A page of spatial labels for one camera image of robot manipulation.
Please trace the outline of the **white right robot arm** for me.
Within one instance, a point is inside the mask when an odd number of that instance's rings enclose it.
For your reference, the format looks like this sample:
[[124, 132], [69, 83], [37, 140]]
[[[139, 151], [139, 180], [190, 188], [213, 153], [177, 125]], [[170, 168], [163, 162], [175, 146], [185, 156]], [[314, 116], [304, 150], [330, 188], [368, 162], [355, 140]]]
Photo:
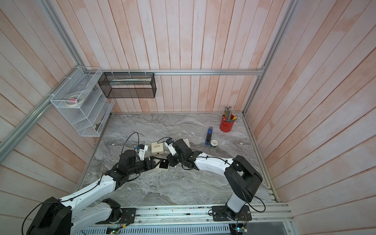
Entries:
[[204, 170], [224, 176], [233, 190], [225, 204], [225, 211], [238, 214], [252, 202], [263, 178], [261, 174], [243, 157], [219, 158], [202, 151], [192, 151], [183, 139], [164, 142], [170, 151], [167, 160], [171, 166], [181, 164], [185, 170]]

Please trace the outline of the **cream drawer jewelry box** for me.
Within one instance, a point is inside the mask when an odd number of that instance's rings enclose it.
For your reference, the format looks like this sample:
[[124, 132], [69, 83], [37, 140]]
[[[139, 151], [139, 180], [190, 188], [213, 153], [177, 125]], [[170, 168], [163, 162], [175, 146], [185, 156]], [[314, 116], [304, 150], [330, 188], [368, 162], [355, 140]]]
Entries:
[[161, 159], [156, 163], [156, 169], [168, 171], [169, 169], [169, 162], [167, 159]]

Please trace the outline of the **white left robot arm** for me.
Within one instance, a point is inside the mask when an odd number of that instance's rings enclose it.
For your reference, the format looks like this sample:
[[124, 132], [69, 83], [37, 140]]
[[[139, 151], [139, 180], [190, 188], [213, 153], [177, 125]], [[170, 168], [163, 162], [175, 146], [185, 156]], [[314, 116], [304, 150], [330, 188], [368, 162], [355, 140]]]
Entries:
[[98, 222], [122, 223], [123, 214], [118, 202], [108, 198], [93, 208], [89, 205], [130, 182], [131, 175], [140, 176], [156, 166], [158, 163], [153, 156], [141, 159], [135, 150], [123, 152], [119, 161], [92, 184], [63, 198], [51, 197], [40, 203], [29, 228], [22, 234], [74, 235]]

